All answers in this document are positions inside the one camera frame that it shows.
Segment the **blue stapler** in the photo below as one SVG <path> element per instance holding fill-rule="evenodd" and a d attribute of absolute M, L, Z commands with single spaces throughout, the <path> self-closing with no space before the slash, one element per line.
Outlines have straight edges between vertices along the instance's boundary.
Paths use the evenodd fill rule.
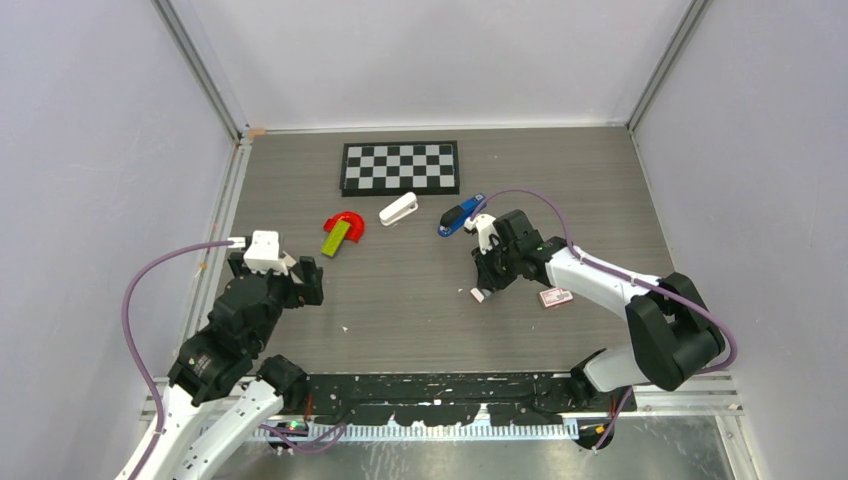
<path fill-rule="evenodd" d="M 484 194 L 477 193 L 445 211 L 439 219 L 438 235 L 449 237 L 458 230 L 463 229 L 465 221 L 485 199 L 486 196 Z"/>

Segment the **white stapler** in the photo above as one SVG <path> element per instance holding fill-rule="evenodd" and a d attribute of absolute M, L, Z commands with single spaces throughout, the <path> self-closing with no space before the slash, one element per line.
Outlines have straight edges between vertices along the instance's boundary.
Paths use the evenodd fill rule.
<path fill-rule="evenodd" d="M 383 226 L 389 227 L 418 209 L 418 197 L 414 192 L 407 192 L 383 208 L 378 219 Z"/>

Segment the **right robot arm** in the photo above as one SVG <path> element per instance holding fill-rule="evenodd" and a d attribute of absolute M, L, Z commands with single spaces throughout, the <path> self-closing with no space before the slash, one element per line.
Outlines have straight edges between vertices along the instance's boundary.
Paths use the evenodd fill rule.
<path fill-rule="evenodd" d="M 566 386 L 584 410 L 596 410 L 611 392 L 637 384 L 674 391 L 728 347 L 694 283 L 682 274 L 622 270 L 562 237 L 543 238 L 521 210 L 499 217 L 479 214 L 464 228 L 478 241 L 472 252 L 478 298 L 522 277 L 567 290 L 626 323 L 627 345 L 601 349 L 569 372 Z"/>

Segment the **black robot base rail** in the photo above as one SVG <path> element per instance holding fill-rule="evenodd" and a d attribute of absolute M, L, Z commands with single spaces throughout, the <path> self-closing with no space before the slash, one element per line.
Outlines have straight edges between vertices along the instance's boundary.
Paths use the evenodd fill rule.
<path fill-rule="evenodd" d="M 625 392 L 597 393 L 553 372 L 308 374 L 285 394 L 279 412 L 323 425 L 466 426 L 481 413 L 493 426 L 553 425 L 565 414 L 633 412 L 636 401 Z"/>

